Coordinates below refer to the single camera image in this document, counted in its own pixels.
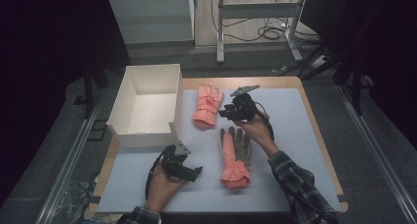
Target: plaid sleeve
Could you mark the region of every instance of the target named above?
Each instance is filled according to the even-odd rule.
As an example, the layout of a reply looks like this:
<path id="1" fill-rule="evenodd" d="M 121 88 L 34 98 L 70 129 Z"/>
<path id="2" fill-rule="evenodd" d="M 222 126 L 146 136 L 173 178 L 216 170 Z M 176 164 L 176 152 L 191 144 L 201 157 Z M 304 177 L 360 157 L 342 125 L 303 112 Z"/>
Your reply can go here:
<path id="1" fill-rule="evenodd" d="M 158 224 L 160 223 L 160 216 L 157 212 L 144 209 L 142 207 L 135 207 L 135 210 L 130 214 L 125 224 Z"/>
<path id="2" fill-rule="evenodd" d="M 295 194 L 303 197 L 318 210 L 325 213 L 329 219 L 335 220 L 333 208 L 314 186 L 315 178 L 313 173 L 295 164 L 283 151 L 273 155 L 268 160 L 268 163 L 276 179 L 282 181 Z M 291 213 L 297 223 L 327 223 L 325 220 L 320 222 L 321 218 L 315 211 L 292 195 L 286 194 L 286 196 L 290 204 Z"/>

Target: human hand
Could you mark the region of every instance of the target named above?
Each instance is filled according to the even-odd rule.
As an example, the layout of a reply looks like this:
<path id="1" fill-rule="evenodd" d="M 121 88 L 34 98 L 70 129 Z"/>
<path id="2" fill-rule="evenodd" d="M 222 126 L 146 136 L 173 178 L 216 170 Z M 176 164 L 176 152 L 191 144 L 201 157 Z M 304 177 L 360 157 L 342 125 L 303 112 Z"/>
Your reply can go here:
<path id="1" fill-rule="evenodd" d="M 275 142 L 270 138 L 267 125 L 259 115 L 255 115 L 249 122 L 233 121 L 233 123 L 236 126 L 241 127 L 250 139 L 257 142 L 268 157 L 273 156 L 279 151 Z"/>
<path id="2" fill-rule="evenodd" d="M 162 207 L 182 188 L 187 181 L 179 180 L 173 182 L 169 180 L 165 170 L 158 164 L 153 171 L 150 181 L 148 200 L 144 208 L 159 212 Z"/>

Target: pink glove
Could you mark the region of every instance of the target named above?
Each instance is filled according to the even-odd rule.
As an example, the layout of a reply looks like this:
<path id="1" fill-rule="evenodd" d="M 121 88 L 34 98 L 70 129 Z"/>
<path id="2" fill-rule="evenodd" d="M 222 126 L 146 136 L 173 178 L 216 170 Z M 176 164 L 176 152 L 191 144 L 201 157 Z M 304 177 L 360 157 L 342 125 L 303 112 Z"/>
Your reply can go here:
<path id="1" fill-rule="evenodd" d="M 208 129 L 215 125 L 215 116 L 223 101 L 224 93 L 218 91 L 215 87 L 211 89 L 211 85 L 199 85 L 199 105 L 194 113 L 194 124 L 202 129 Z"/>
<path id="2" fill-rule="evenodd" d="M 251 183 L 251 175 L 246 168 L 249 157 L 249 138 L 243 135 L 242 129 L 235 134 L 233 127 L 226 133 L 220 130 L 224 170 L 220 181 L 230 189 L 245 188 Z"/>

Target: person's arm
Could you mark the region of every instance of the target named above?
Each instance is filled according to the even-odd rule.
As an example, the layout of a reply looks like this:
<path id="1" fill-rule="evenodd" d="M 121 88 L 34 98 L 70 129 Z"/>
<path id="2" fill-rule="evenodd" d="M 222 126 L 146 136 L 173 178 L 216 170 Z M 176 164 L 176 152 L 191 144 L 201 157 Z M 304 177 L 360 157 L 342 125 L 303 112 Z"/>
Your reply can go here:
<path id="1" fill-rule="evenodd" d="M 186 183 L 184 180 L 170 181 L 160 164 L 157 165 L 150 181 L 147 202 L 144 207 L 137 206 L 125 224 L 160 223 L 160 210 Z"/>
<path id="2" fill-rule="evenodd" d="M 292 193 L 309 202 L 316 209 L 336 223 L 333 208 L 314 186 L 315 177 L 310 171 L 298 166 L 285 152 L 279 151 L 268 159 L 275 179 L 283 183 Z M 285 188 L 291 213 L 297 223 L 318 223 L 323 219 L 315 210 L 295 198 Z"/>
<path id="3" fill-rule="evenodd" d="M 298 166 L 285 152 L 280 151 L 270 138 L 264 121 L 258 115 L 250 122 L 235 121 L 249 138 L 257 142 L 268 156 L 268 163 L 275 179 L 283 183 L 292 193 L 305 198 L 312 206 L 329 216 L 336 223 L 334 210 L 314 186 L 314 175 Z M 291 208 L 291 214 L 297 223 L 316 223 L 319 215 L 306 204 L 301 203 L 287 189 L 285 192 Z"/>

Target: black cable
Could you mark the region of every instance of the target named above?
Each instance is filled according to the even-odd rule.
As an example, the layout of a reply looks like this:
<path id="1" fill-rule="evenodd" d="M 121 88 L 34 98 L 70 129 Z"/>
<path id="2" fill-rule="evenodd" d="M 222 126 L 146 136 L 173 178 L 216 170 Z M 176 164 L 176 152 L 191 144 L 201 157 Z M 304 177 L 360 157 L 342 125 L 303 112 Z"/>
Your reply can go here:
<path id="1" fill-rule="evenodd" d="M 210 2 L 210 8 L 211 8 L 211 20 L 212 20 L 212 24 L 214 25 L 215 30 L 218 31 L 218 28 L 215 25 L 214 15 L 213 15 L 213 11 L 212 11 L 212 0 L 210 0 L 210 1 L 211 1 Z M 241 24 L 241 23 L 250 21 L 250 20 L 252 20 L 252 19 L 242 20 L 242 21 L 236 22 L 234 24 L 230 24 L 230 25 L 223 25 L 223 27 L 225 27 L 225 28 L 226 27 L 231 27 L 231 26 L 234 26 L 234 25 L 237 25 L 237 24 Z M 246 41 L 246 42 L 255 41 L 255 40 L 258 40 L 258 39 L 260 39 L 262 37 L 264 37 L 267 40 L 278 40 L 278 39 L 280 39 L 285 34 L 285 29 L 275 28 L 275 27 L 269 27 L 268 26 L 268 21 L 269 21 L 269 18 L 268 18 L 267 22 L 265 23 L 265 25 L 263 27 L 258 28 L 258 35 L 259 36 L 258 37 L 255 37 L 253 39 L 243 39 L 243 38 L 240 38 L 238 36 L 231 35 L 231 34 L 223 34 L 223 35 L 224 36 L 229 36 L 229 37 L 232 37 L 232 38 L 236 38 L 236 39 L 241 40 L 241 41 Z M 270 36 L 268 36 L 268 34 L 271 34 L 271 33 L 277 34 L 277 36 L 276 37 L 270 37 Z"/>
<path id="2" fill-rule="evenodd" d="M 303 62 L 301 62 L 300 64 L 299 64 L 299 68 L 300 68 L 300 71 L 298 72 L 298 75 L 297 75 L 297 77 L 299 77 L 299 78 L 301 78 L 301 75 L 303 74 L 303 71 L 304 71 L 304 67 L 306 66 L 306 64 L 308 64 L 308 63 L 310 63 L 310 61 L 311 61 L 311 59 L 313 58 L 313 57 L 315 57 L 316 55 L 318 55 L 318 53 L 320 53 L 319 51 L 322 49 L 322 48 L 324 48 L 325 47 L 325 42 L 322 42 L 320 45 L 319 45 L 319 47 L 317 47 L 310 55 L 309 55 L 309 57 L 307 57 L 307 59 L 305 59 Z"/>
<path id="3" fill-rule="evenodd" d="M 264 110 L 264 114 L 258 109 L 257 110 L 257 114 L 258 114 L 258 116 L 260 116 L 261 118 L 262 118 L 262 120 L 264 121 L 264 123 L 265 123 L 265 125 L 267 126 L 267 128 L 268 128 L 268 131 L 269 131 L 269 135 L 270 135 L 270 138 L 272 139 L 272 140 L 275 140 L 275 136 L 273 135 L 273 128 L 272 128 L 272 125 L 270 124 L 270 122 L 269 122 L 269 118 L 268 118 L 268 114 L 267 114 L 267 111 L 265 110 L 265 108 L 264 108 L 264 106 L 262 105 L 262 104 L 260 104 L 260 103 L 258 103 L 258 102 L 255 102 L 256 104 L 258 104 L 258 105 L 260 105 L 261 107 L 262 107 L 262 109 Z"/>
<path id="4" fill-rule="evenodd" d="M 164 154 L 165 153 L 165 151 L 166 150 L 168 150 L 168 148 L 169 147 L 166 147 L 160 154 L 159 154 L 159 156 L 157 156 L 157 158 L 155 159 L 155 161 L 153 162 L 153 165 L 152 165 L 152 167 L 150 168 L 150 170 L 149 170 L 149 173 L 148 173 L 148 178 L 147 178 L 147 184 L 146 184 L 146 186 L 145 186 L 145 199 L 146 200 L 148 200 L 148 194 L 149 194 L 149 186 L 150 186 L 150 181 L 152 180 L 152 175 L 153 175 L 153 172 L 154 172 L 154 170 L 155 170 L 155 168 L 156 168 L 156 166 L 159 164 L 159 160 L 160 160 L 160 158 L 162 157 L 162 154 Z"/>

